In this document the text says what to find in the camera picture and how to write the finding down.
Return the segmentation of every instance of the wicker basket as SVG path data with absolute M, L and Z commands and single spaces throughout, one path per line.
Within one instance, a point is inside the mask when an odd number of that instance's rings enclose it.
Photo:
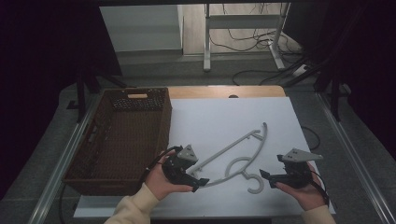
M 168 89 L 104 91 L 64 176 L 83 195 L 131 195 L 144 169 L 168 146 Z

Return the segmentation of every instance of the white table surface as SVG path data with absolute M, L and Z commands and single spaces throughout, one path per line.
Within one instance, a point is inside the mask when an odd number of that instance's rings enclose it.
M 191 144 L 199 159 L 196 165 L 253 130 L 261 130 L 259 135 L 262 135 L 263 122 L 268 126 L 267 139 L 256 160 L 247 168 L 248 174 L 260 175 L 259 170 L 263 169 L 271 175 L 283 175 L 284 164 L 277 160 L 277 154 L 286 154 L 294 147 L 309 151 L 289 97 L 176 99 L 171 102 L 169 147 Z M 224 177 L 230 161 L 242 156 L 252 157 L 259 143 L 256 138 L 244 140 L 210 162 L 199 176 L 211 180 Z M 245 163 L 235 164 L 231 173 Z M 291 196 L 271 189 L 266 180 L 261 193 L 248 192 L 248 188 L 258 186 L 257 180 L 237 175 L 195 193 L 173 193 L 154 208 L 151 217 L 279 217 L 299 216 L 303 212 Z M 75 217 L 110 217 L 120 198 L 81 196 Z M 332 205 L 330 211 L 335 213 Z

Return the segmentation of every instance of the white wall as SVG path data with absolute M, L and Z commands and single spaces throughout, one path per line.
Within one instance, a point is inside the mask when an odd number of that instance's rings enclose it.
M 100 7 L 116 52 L 181 49 L 177 9 L 173 5 Z

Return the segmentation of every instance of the hand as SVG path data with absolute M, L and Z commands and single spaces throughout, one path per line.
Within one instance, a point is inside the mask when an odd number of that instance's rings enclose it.
M 315 172 L 315 168 L 311 164 L 308 163 L 308 166 L 311 171 Z M 312 177 L 314 178 L 314 181 L 320 185 L 320 181 L 314 173 L 312 173 Z M 289 185 L 278 182 L 276 183 L 276 187 L 294 197 L 305 211 L 325 205 L 320 192 L 310 184 L 301 189 L 294 189 Z
M 146 178 L 146 185 L 154 194 L 154 196 L 158 200 L 164 199 L 168 194 L 173 192 L 190 192 L 192 191 L 191 186 L 187 185 L 174 185 L 165 177 L 163 174 L 162 163 L 166 161 L 167 156 L 175 154 L 175 151 L 172 150 L 167 155 L 163 156 L 158 164 L 151 169 L 151 172 L 148 174 Z

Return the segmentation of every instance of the sleeve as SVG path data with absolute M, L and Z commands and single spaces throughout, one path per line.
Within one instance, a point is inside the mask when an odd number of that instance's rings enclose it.
M 305 211 L 302 217 L 305 224 L 335 224 L 327 205 Z
M 114 215 L 105 224 L 149 224 L 151 210 L 158 202 L 146 184 L 143 184 L 136 195 L 122 198 Z

